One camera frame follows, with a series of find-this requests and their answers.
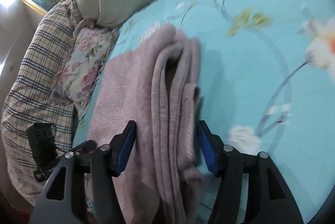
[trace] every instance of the bed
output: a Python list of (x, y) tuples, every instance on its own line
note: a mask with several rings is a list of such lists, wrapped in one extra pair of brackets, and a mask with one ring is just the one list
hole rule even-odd
[[(335, 30), (334, 15), (335, 0), (156, 0), (122, 25), (107, 62), (136, 49), (167, 23), (199, 38), (200, 119), (226, 144), (241, 132), (257, 136), (254, 146), (244, 149), (270, 154), (309, 223), (335, 184), (335, 87), (332, 66), (322, 70), (306, 63), (306, 50), (318, 37), (313, 37), (315, 26), (319, 31)], [(330, 32), (327, 38), (331, 41), (332, 36)], [(86, 140), (102, 78), (103, 72), (76, 128), (73, 147)], [(198, 222), (206, 223), (219, 181), (201, 155), (198, 169), (204, 175)]]

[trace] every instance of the plaid fabric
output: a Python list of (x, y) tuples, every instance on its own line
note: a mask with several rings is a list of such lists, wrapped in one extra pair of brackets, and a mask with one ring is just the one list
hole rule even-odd
[(4, 102), (1, 133), (8, 173), (16, 190), (33, 205), (44, 184), (33, 176), (36, 164), (26, 129), (34, 122), (53, 123), (56, 146), (64, 151), (71, 148), (73, 104), (51, 103), (51, 90), (53, 77), (72, 49), (72, 34), (81, 20), (75, 0), (62, 0), (47, 13)]

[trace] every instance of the wall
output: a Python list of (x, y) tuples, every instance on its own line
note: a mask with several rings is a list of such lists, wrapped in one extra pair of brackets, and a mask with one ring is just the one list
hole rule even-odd
[[(21, 0), (8, 8), (0, 4), (0, 109), (12, 84), (16, 80), (21, 61), (34, 35), (41, 16), (27, 11)], [(4, 148), (0, 142), (0, 188), (8, 201), (26, 211), (32, 206), (13, 188), (6, 166)]]

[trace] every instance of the flower print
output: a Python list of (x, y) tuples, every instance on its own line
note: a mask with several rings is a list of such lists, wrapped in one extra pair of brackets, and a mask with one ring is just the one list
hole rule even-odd
[(91, 49), (94, 46), (94, 43), (85, 41), (83, 45), (79, 45), (79, 51), (84, 52), (88, 49)]
[(185, 2), (177, 3), (177, 4), (175, 5), (175, 9), (178, 10), (178, 9), (184, 7), (184, 5), (185, 5)]
[(68, 75), (69, 67), (70, 67), (70, 66), (65, 66), (65, 65), (64, 65), (63, 70), (62, 70), (62, 72), (61, 72), (61, 76), (60, 76), (60, 78), (58, 79), (58, 83), (59, 83), (59, 84), (63, 85), (64, 82), (65, 82), (65, 81), (67, 80), (67, 78), (69, 77), (69, 75)]
[(291, 109), (291, 103), (286, 103), (280, 106), (281, 111), (283, 112), (289, 112)]
[(279, 110), (279, 107), (278, 107), (278, 106), (272, 106), (272, 107), (270, 107), (270, 108), (267, 110), (266, 114), (267, 114), (267, 115), (272, 115), (272, 114), (277, 113), (278, 110)]
[(271, 25), (271, 19), (263, 13), (252, 15), (253, 8), (244, 9), (240, 15), (234, 17), (234, 24), (229, 28), (227, 36), (233, 37), (241, 28), (261, 29)]
[(257, 155), (261, 140), (252, 127), (236, 126), (229, 131), (229, 144), (241, 153)]
[(80, 62), (74, 63), (72, 65), (72, 72), (74, 72), (80, 66)]
[(147, 38), (149, 38), (151, 35), (153, 35), (155, 33), (155, 31), (157, 31), (160, 28), (160, 23), (159, 22), (155, 22), (153, 23), (151, 26), (149, 26), (143, 36), (140, 39), (140, 44)]
[(98, 74), (98, 67), (97, 66), (93, 66), (91, 69), (88, 70), (87, 75), (85, 75), (83, 77), (83, 81), (81, 83), (81, 88), (84, 91), (91, 91), (92, 87), (93, 87), (93, 83), (95, 78), (97, 77)]
[(101, 63), (106, 59), (106, 56), (107, 56), (107, 53), (102, 54), (101, 57), (100, 57), (100, 59), (98, 59), (98, 60), (96, 60), (96, 61), (94, 62), (94, 65), (97, 64), (98, 66), (100, 66)]
[(77, 98), (80, 99), (82, 97), (86, 97), (89, 95), (90, 90), (83, 90), (77, 93)]
[(137, 21), (134, 21), (132, 18), (129, 20), (128, 27), (125, 29), (124, 33), (131, 32)]
[(306, 59), (316, 68), (329, 69), (335, 77), (335, 19), (324, 25), (313, 18), (303, 23), (303, 29), (314, 37), (306, 49)]
[(113, 40), (113, 42), (118, 38), (118, 36), (119, 36), (119, 30), (118, 29), (112, 30), (112, 40)]

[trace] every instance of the towel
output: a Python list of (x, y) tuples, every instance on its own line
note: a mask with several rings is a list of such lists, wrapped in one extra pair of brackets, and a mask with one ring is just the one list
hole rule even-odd
[(129, 120), (137, 123), (126, 170), (113, 178), (128, 224), (195, 222), (198, 70), (199, 42), (171, 25), (106, 65), (88, 139), (107, 144)]

